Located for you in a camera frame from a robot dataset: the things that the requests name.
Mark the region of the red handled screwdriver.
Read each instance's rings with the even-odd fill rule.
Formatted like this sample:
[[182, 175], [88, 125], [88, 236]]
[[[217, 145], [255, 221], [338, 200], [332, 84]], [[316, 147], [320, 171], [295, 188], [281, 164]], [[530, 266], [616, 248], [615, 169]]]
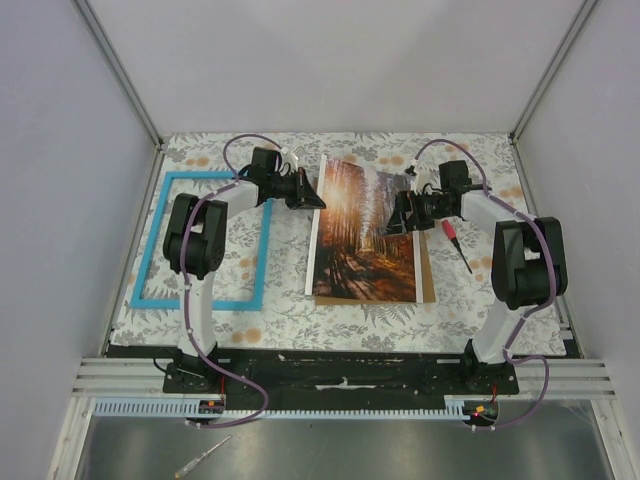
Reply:
[[472, 274], [473, 270], [472, 270], [471, 266], [469, 265], [468, 260], [466, 259], [465, 255], [464, 255], [464, 253], [462, 251], [462, 247], [461, 247], [461, 245], [459, 243], [459, 240], [458, 240], [458, 237], [457, 237], [457, 234], [456, 234], [456, 231], [455, 231], [453, 225], [450, 223], [449, 220], [443, 220], [441, 222], [441, 226], [442, 226], [442, 229], [443, 229], [445, 235], [447, 236], [448, 240], [451, 242], [453, 247], [456, 249], [456, 251], [460, 255], [460, 258], [463, 260], [466, 269], [468, 270], [468, 272], [470, 274]]

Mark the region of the autumn forest photo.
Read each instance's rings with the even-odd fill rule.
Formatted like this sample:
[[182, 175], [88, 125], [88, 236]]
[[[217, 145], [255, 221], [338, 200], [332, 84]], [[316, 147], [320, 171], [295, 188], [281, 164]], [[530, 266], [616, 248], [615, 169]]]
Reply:
[[384, 235], [406, 177], [339, 158], [321, 159], [305, 293], [312, 297], [422, 300], [419, 234]]

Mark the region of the blue picture frame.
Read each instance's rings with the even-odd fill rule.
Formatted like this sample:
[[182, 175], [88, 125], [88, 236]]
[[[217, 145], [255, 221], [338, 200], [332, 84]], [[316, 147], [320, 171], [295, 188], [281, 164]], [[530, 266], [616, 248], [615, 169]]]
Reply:
[[[164, 309], [179, 310], [179, 299], [145, 299], [143, 297], [143, 287], [149, 267], [151, 265], [152, 254], [157, 244], [162, 217], [165, 207], [169, 201], [172, 183], [175, 180], [230, 180], [230, 171], [169, 171], [164, 175], [159, 192], [158, 205], [152, 217], [148, 240], [146, 241], [143, 255], [133, 287], [130, 306], [134, 309]], [[253, 298], [247, 301], [239, 300], [214, 300], [212, 309], [221, 311], [259, 311], [263, 305], [264, 283], [266, 278], [268, 243], [271, 229], [271, 219], [273, 212], [273, 201], [267, 200], [263, 206], [263, 216], [258, 242], [257, 265], [255, 272]]]

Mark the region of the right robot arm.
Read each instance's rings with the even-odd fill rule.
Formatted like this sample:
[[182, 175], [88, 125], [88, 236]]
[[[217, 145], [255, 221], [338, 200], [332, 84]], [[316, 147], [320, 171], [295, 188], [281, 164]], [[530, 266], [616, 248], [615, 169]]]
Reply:
[[554, 217], [532, 217], [474, 183], [463, 161], [439, 166], [440, 185], [396, 194], [386, 235], [426, 231], [458, 217], [493, 239], [491, 285], [495, 301], [484, 325], [467, 343], [458, 381], [467, 392], [483, 392], [494, 381], [492, 367], [510, 361], [511, 346], [526, 320], [550, 306], [568, 286], [562, 228]]

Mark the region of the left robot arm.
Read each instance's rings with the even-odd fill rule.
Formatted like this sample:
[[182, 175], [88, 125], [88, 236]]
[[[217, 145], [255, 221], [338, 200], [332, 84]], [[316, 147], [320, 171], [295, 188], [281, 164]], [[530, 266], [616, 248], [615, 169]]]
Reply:
[[210, 392], [220, 381], [212, 356], [217, 347], [213, 283], [225, 256], [228, 221], [271, 199], [291, 210], [324, 209], [301, 165], [305, 156], [302, 148], [256, 147], [232, 182], [202, 197], [182, 193], [174, 200], [163, 242], [164, 258], [183, 279], [181, 337], [173, 365], [186, 372], [186, 381], [198, 392]]

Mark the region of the floral patterned table mat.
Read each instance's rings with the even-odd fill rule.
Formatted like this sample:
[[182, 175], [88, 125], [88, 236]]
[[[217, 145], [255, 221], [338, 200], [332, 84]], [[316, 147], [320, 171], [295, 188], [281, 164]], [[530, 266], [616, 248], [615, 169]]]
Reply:
[[[179, 311], [131, 306], [135, 281], [144, 271], [145, 246], [162, 183], [170, 171], [226, 171], [222, 150], [236, 134], [174, 134], [165, 140], [161, 173], [154, 188], [143, 237], [134, 257], [119, 311], [112, 324], [110, 347], [164, 346], [179, 341]], [[491, 187], [518, 209], [527, 209], [525, 196], [506, 134], [442, 133], [265, 133], [284, 148], [302, 147], [301, 164], [316, 175], [321, 155], [340, 158], [384, 172], [402, 173], [407, 163], [432, 138], [449, 138], [482, 164]], [[203, 195], [228, 180], [178, 179], [172, 182], [155, 250], [147, 265], [142, 298], [177, 299], [181, 281], [166, 266], [162, 240], [174, 197], [180, 192]], [[230, 221], [226, 257], [216, 274], [215, 299], [253, 299], [262, 208]], [[264, 299], [260, 311], [216, 311], [214, 331], [221, 347], [275, 349], [423, 351], [457, 353], [476, 334], [493, 303], [490, 282], [492, 240], [469, 222], [454, 219], [463, 252], [473, 274], [447, 241], [440, 226], [425, 232], [436, 302], [431, 304], [316, 305], [304, 295], [313, 212], [290, 211], [274, 201], [267, 250]], [[512, 347], [513, 355], [565, 356], [561, 320], [555, 307], [533, 315]]]

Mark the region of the brown frame backing board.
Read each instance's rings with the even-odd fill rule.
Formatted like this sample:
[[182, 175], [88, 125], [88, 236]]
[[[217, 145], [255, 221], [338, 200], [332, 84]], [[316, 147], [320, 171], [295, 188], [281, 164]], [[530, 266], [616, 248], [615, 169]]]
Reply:
[[[436, 293], [427, 248], [427, 240], [424, 234], [416, 234], [414, 236], [414, 241], [419, 245], [420, 270], [422, 275], [422, 300], [418, 300], [418, 303], [433, 304], [436, 302]], [[326, 296], [315, 296], [314, 300], [315, 304], [320, 306], [402, 304], [402, 301], [400, 300], [346, 299]]]

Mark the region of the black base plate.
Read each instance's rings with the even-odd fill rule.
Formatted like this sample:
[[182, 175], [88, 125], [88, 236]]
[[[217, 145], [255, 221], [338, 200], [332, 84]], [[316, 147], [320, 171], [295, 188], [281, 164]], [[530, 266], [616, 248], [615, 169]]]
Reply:
[[493, 398], [519, 391], [510, 364], [469, 367], [455, 354], [220, 348], [221, 376], [204, 363], [189, 375], [175, 347], [112, 346], [110, 358], [167, 361], [166, 393], [217, 393], [233, 410], [273, 412], [441, 409], [447, 395]]

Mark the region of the aluminium rail bar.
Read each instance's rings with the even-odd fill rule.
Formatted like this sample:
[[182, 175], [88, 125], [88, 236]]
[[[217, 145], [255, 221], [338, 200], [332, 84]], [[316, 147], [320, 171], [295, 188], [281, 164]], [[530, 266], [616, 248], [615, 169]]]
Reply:
[[158, 397], [164, 373], [151, 359], [84, 358], [72, 387], [78, 397]]

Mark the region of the clear handled screwdriver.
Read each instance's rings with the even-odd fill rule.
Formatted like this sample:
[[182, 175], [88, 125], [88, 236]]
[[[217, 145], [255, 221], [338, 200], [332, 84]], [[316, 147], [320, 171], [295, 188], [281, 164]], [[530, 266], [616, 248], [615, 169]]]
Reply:
[[226, 436], [223, 440], [219, 441], [218, 443], [213, 445], [211, 448], [202, 452], [199, 456], [189, 461], [186, 465], [184, 465], [174, 473], [174, 478], [175, 479], [184, 478], [191, 471], [193, 471], [199, 464], [201, 464], [204, 460], [209, 458], [216, 450], [218, 450], [221, 446], [227, 443], [231, 438], [232, 438], [231, 435]]

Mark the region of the right aluminium corner post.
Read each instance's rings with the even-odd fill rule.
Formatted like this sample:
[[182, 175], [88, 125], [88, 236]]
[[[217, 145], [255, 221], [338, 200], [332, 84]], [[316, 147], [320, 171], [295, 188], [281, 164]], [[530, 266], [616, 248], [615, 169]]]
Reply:
[[524, 134], [524, 131], [536, 113], [536, 110], [543, 101], [547, 91], [559, 74], [562, 66], [579, 39], [579, 36], [585, 29], [599, 4], [599, 0], [583, 0], [580, 3], [579, 8], [573, 15], [571, 22], [569, 23], [559, 44], [555, 48], [550, 61], [536, 83], [523, 111], [519, 115], [515, 126], [509, 134], [512, 145], [518, 144], [520, 138]]

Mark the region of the aluminium corner post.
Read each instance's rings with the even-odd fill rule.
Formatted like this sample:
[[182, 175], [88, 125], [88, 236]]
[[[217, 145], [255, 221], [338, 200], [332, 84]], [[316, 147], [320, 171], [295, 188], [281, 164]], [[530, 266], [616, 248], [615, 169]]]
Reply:
[[130, 107], [134, 111], [146, 135], [149, 137], [155, 149], [160, 150], [164, 145], [163, 137], [152, 120], [148, 109], [144, 105], [138, 90], [136, 89], [124, 63], [117, 53], [91, 2], [88, 0], [72, 0], [71, 3], [88, 29], [89, 34], [105, 60], [108, 69], [113, 75]]
[[579, 39], [579, 36], [585, 29], [599, 4], [599, 0], [583, 0], [580, 3], [579, 8], [573, 15], [571, 22], [569, 23], [559, 44], [555, 48], [550, 61], [536, 83], [523, 111], [519, 115], [515, 126], [509, 134], [512, 145], [518, 144], [520, 138], [524, 134], [524, 131], [536, 113], [536, 110], [543, 101], [547, 91], [559, 74], [562, 66]]

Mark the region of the left aluminium corner post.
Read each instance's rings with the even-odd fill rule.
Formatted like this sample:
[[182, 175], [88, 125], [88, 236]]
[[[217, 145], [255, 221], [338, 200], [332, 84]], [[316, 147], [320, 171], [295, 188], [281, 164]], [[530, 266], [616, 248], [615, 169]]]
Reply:
[[146, 135], [149, 137], [155, 149], [160, 150], [164, 145], [163, 137], [152, 120], [148, 109], [144, 105], [138, 90], [136, 89], [124, 63], [117, 53], [91, 2], [88, 0], [72, 0], [71, 3], [88, 29], [89, 34], [105, 60], [108, 69], [113, 75], [130, 107], [134, 111]]

